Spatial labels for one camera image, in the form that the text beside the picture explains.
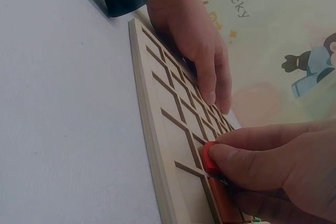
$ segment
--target cartoon character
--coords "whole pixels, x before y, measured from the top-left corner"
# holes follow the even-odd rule
[[[323,46],[313,47],[311,51],[300,56],[287,55],[287,60],[282,64],[285,72],[297,69],[307,72],[307,76],[292,85],[295,98],[307,93],[312,87],[335,70],[336,66],[336,33],[327,37]]]

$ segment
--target white table surface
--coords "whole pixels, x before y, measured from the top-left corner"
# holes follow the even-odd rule
[[[93,0],[0,0],[1,224],[160,223],[133,18]]]

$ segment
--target finger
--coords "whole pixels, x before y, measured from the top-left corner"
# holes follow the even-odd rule
[[[269,190],[269,191],[260,191],[259,193],[267,197],[290,201],[286,192],[282,188],[276,189],[276,190]]]
[[[231,107],[232,80],[226,46],[220,36],[217,40],[215,49],[216,105],[222,113],[227,114]]]
[[[216,101],[216,73],[214,52],[199,49],[195,57],[197,82],[201,95],[206,103],[213,105]]]
[[[233,183],[248,190],[266,191],[282,188],[290,176],[295,159],[288,159],[286,151],[247,151],[216,144],[209,155]]]
[[[274,224],[331,224],[327,220],[310,215],[291,202],[267,197],[259,193],[245,192],[235,195],[234,201],[241,211],[265,219]]]
[[[276,124],[241,128],[217,138],[217,142],[250,151],[265,151],[283,146],[306,132],[323,129],[322,123]]]

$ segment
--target wooden board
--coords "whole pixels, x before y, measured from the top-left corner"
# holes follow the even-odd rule
[[[232,126],[215,106],[203,101],[183,62],[176,60],[137,19],[130,23],[130,39],[143,131],[163,224],[231,222],[222,219],[214,197],[217,192],[210,187],[211,176],[204,171],[198,150]]]

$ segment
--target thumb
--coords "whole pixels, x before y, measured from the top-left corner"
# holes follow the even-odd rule
[[[210,148],[209,155],[236,185],[263,191],[282,188],[289,177],[293,162],[284,152],[281,147],[268,151],[247,151],[216,144]]]

